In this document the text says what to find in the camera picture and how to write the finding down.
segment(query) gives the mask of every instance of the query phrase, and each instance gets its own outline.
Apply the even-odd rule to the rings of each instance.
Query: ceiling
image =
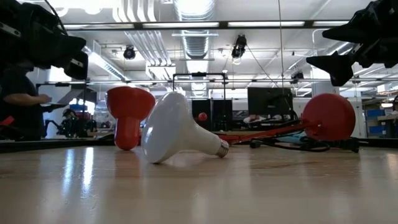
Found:
[[[74,2],[86,2],[82,4],[83,8],[92,7],[94,0],[69,0],[67,3],[61,0],[50,0],[55,7],[66,6],[69,4],[69,10],[61,19],[66,24],[95,22],[116,22],[113,19],[113,10],[104,8],[100,13],[95,15],[88,14],[84,9],[77,9],[72,6]],[[158,22],[177,21],[174,11],[173,0],[155,0],[154,15]],[[192,1],[193,7],[201,1]],[[215,16],[214,21],[266,21],[279,20],[279,4],[277,0],[215,0]],[[353,14],[360,9],[365,8],[369,4],[369,0],[280,0],[280,16],[282,20],[349,20]],[[210,33],[216,36],[210,37],[208,54],[208,72],[220,73],[227,70],[229,79],[264,79],[280,78],[280,74],[284,72],[286,78],[290,78],[291,74],[302,71],[305,78],[311,78],[311,67],[308,64],[300,62],[297,67],[293,67],[298,60],[303,59],[305,55],[312,55],[314,52],[322,52],[339,46],[333,40],[324,39],[322,32],[313,29],[226,29],[211,30]],[[179,34],[179,30],[162,30],[160,31],[162,42],[167,53],[176,66],[176,72],[188,72],[183,43],[181,37],[173,37],[172,34]],[[242,56],[241,63],[235,65],[230,57],[231,47],[236,40],[238,34],[244,34],[247,38],[248,47]],[[150,77],[146,74],[146,61],[140,52],[136,52],[134,60],[125,60],[123,52],[127,45],[132,45],[127,35],[122,31],[99,31],[99,32],[74,32],[72,35],[84,37],[88,43],[88,47],[92,47],[93,41],[100,44],[99,53],[108,60],[129,80],[148,80]],[[381,78],[388,75],[389,78],[396,78],[397,69],[379,69],[375,72],[369,71],[379,68],[380,65],[374,65],[369,70],[363,70],[359,65],[354,65],[353,70],[359,72],[359,77]],[[117,80],[106,70],[90,63],[89,76],[91,80]],[[375,95],[375,87],[383,82],[362,82],[357,86],[357,91],[362,91],[363,95]],[[302,82],[294,85],[296,90],[308,91],[310,86],[308,82]],[[207,89],[222,88],[220,83],[207,83]],[[191,85],[178,84],[184,90],[189,91]],[[227,88],[246,88],[248,86],[273,86],[272,83],[230,83]],[[101,85],[101,90],[107,90],[114,85]],[[151,91],[165,91],[163,84],[156,86],[147,86]],[[347,83],[341,91],[355,91],[352,83]]]

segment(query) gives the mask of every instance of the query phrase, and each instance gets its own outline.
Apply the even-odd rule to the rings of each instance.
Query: desk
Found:
[[[140,150],[0,155],[3,223],[396,223],[398,152],[232,147],[162,165]]]

